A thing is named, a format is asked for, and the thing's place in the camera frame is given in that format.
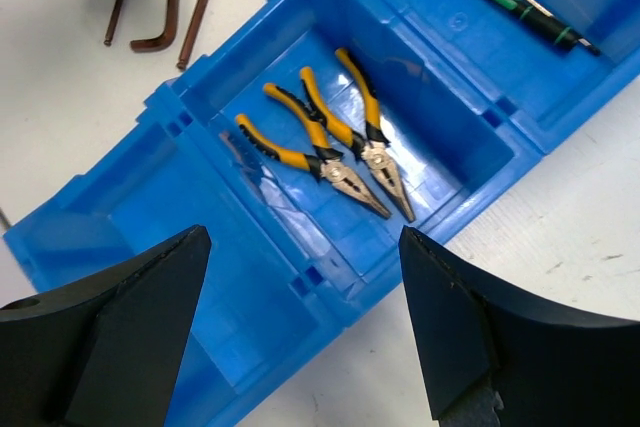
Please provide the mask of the yellow-handled pliers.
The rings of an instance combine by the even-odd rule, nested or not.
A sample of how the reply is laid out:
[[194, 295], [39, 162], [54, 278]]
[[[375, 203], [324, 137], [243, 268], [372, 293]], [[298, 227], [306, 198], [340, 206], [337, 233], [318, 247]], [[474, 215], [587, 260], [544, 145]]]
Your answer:
[[335, 55], [349, 71], [360, 90], [364, 105], [366, 136], [340, 120], [330, 110], [322, 97], [312, 69], [305, 66], [300, 70], [300, 79], [312, 116], [315, 120], [319, 120], [335, 139], [346, 146], [357, 161], [366, 163], [373, 178], [405, 219], [409, 223], [414, 222], [416, 216], [399, 167], [387, 152], [390, 142], [382, 131], [380, 104], [370, 76], [359, 60], [346, 48], [337, 49]]
[[307, 154], [282, 147], [265, 137], [246, 114], [238, 114], [235, 122], [249, 142], [268, 158], [284, 165], [310, 173], [318, 182], [326, 180], [347, 197], [357, 201], [383, 219], [391, 217], [391, 211], [383, 204], [366, 182], [343, 161], [344, 154], [333, 148], [319, 120], [294, 94], [274, 83], [266, 83], [263, 92], [287, 107], [303, 125], [314, 154]]

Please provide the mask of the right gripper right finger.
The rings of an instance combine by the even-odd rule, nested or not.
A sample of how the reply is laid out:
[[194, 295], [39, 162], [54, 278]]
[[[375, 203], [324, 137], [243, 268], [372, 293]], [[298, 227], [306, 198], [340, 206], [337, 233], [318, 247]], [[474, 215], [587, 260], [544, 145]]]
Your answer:
[[635, 426], [639, 324], [535, 295], [414, 228], [399, 241], [431, 417], [441, 426]]

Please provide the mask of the small brown hex key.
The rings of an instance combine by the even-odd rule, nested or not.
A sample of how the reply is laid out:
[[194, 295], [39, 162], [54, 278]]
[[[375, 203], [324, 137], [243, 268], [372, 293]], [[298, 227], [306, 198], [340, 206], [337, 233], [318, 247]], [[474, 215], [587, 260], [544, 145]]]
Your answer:
[[124, 0], [115, 0], [113, 10], [111, 12], [109, 24], [105, 33], [104, 41], [103, 41], [103, 44], [107, 47], [110, 47], [112, 45], [123, 4], [124, 4]]

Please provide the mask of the black green-ringed screwdriver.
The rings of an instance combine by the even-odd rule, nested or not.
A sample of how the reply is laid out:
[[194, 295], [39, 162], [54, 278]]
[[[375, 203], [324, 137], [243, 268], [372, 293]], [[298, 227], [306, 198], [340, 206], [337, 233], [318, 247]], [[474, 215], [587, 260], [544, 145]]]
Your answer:
[[524, 0], [489, 0], [512, 18], [520, 22], [529, 31], [536, 34], [556, 49], [569, 52], [577, 45], [582, 45], [588, 52], [600, 56], [599, 48], [583, 43], [583, 36], [571, 26], [542, 13], [534, 5]]

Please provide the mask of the large brown hex key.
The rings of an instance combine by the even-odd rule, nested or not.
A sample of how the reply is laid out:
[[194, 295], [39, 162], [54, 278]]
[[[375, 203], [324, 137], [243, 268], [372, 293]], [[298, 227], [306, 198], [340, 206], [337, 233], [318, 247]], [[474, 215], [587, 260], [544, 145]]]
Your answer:
[[206, 12], [208, 2], [209, 0], [196, 0], [196, 4], [194, 6], [189, 26], [187, 28], [176, 63], [176, 67], [180, 71], [184, 71], [189, 64], [195, 47], [196, 39], [204, 19], [204, 14]]

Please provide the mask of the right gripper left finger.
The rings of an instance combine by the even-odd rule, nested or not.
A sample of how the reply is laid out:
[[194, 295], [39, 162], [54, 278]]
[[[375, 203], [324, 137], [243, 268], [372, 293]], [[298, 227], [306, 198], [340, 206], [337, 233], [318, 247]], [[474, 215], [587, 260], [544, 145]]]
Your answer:
[[161, 426], [211, 240], [194, 225], [1, 309], [4, 426]]

